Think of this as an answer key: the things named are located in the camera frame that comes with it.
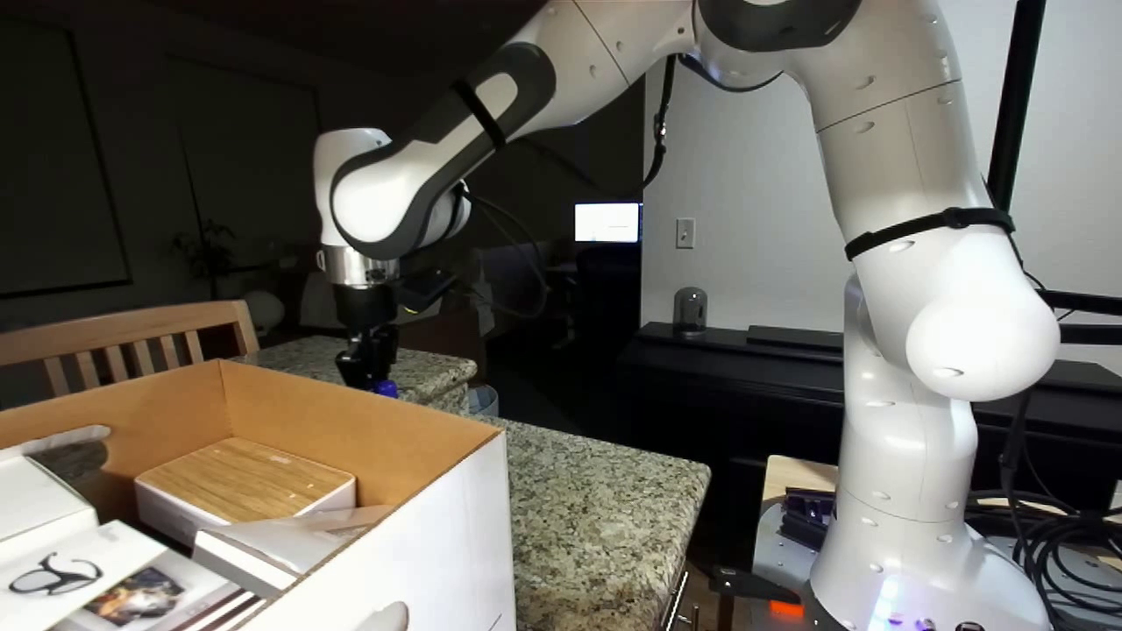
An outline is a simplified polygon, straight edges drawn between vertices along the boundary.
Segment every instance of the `wooden chair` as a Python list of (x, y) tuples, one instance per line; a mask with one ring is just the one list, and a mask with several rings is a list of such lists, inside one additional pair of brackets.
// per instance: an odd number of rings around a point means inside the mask
[(204, 362), (204, 331), (231, 331), (227, 355), (261, 350), (247, 302), (185, 302), (0, 333), (0, 367), (42, 364), (54, 396)]

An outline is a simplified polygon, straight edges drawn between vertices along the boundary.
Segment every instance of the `monitor screen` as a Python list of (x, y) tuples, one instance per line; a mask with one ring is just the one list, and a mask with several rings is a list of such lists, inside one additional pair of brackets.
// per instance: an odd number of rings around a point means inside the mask
[(580, 199), (571, 204), (575, 243), (639, 243), (643, 204), (639, 199)]

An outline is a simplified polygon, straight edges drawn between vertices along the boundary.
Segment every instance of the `countertop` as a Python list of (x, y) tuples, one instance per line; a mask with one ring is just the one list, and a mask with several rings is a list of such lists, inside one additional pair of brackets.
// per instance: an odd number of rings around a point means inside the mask
[[(262, 346), (256, 364), (342, 381), (342, 341)], [(474, 362), (401, 350), (402, 400), (448, 403)], [(643, 631), (667, 613), (710, 466), (491, 417), (509, 437), (517, 606), (528, 631)]]

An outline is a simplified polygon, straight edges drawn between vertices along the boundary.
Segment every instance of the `table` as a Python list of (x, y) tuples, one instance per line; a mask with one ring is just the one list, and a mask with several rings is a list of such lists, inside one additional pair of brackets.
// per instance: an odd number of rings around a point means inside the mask
[[(262, 346), (253, 364), (342, 381), (342, 341)], [(402, 400), (460, 413), (474, 362), (402, 346)], [(658, 629), (710, 466), (491, 417), (509, 437), (517, 606), (528, 631)]]

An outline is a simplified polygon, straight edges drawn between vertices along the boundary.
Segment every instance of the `electrical outlet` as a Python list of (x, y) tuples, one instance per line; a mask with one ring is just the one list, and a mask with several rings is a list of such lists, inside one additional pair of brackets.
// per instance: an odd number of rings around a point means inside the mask
[(674, 222), (674, 250), (699, 250), (699, 222), (693, 219)]

